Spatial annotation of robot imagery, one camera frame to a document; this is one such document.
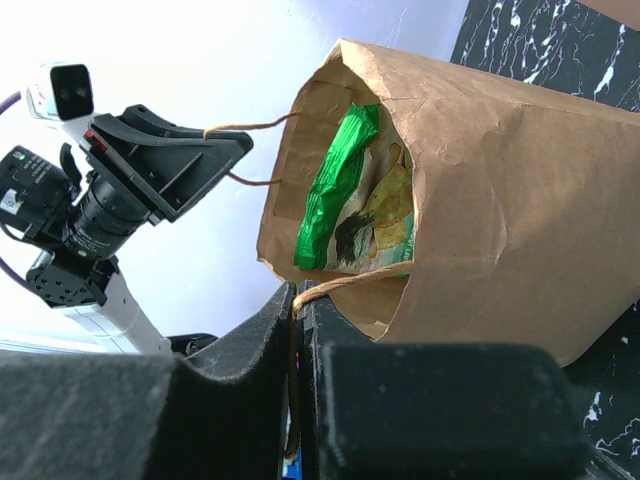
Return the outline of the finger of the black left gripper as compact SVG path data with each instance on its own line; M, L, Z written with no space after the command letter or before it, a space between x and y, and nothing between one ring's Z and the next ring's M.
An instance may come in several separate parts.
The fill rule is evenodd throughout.
M175 222L253 148L242 131L205 136L143 105L89 123L89 164L119 193L142 205L152 223Z

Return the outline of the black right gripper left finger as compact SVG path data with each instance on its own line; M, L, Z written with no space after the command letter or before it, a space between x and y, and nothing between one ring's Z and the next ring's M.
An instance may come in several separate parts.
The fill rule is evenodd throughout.
M295 287L180 359L1 359L5 479L278 479Z

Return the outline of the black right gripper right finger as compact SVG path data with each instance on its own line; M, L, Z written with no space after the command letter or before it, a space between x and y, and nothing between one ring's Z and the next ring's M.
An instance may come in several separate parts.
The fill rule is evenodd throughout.
M298 314L307 479L576 479L590 445L544 350L376 343L322 297Z

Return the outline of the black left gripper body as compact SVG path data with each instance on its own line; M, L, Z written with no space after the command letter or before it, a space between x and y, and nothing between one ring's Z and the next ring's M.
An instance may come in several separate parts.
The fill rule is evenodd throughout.
M39 250L24 282L47 306L104 304L117 251L149 217L94 169L82 191L70 145L60 158L56 166L21 145L4 156L1 229Z

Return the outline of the blue cookie snack bag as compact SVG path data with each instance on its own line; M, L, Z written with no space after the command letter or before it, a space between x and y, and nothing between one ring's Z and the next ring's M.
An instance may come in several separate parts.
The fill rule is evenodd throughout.
M285 458L282 468L283 480L302 479L302 451L298 450L297 455L292 458Z

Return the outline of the green chips bag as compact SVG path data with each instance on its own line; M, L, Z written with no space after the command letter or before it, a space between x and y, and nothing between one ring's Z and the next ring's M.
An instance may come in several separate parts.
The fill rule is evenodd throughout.
M361 274L411 261L413 159L380 104L353 104L313 180L293 262Z

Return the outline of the brown paper bag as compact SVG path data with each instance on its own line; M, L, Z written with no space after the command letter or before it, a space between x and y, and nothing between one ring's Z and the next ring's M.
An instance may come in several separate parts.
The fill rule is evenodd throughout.
M311 184L353 103L413 160L414 265L331 295L384 343L508 342L577 360L639 297L639 117L589 99L341 39L285 123L257 256L279 278Z

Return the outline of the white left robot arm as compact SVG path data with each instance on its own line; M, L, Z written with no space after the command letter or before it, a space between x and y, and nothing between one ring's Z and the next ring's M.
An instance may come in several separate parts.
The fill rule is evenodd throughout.
M141 105L97 115L78 145L81 173L64 144L57 163L23 146L1 162L1 227L35 247L23 285L116 354L174 351L128 289L117 251L145 224L175 222L250 152L242 126L172 124Z

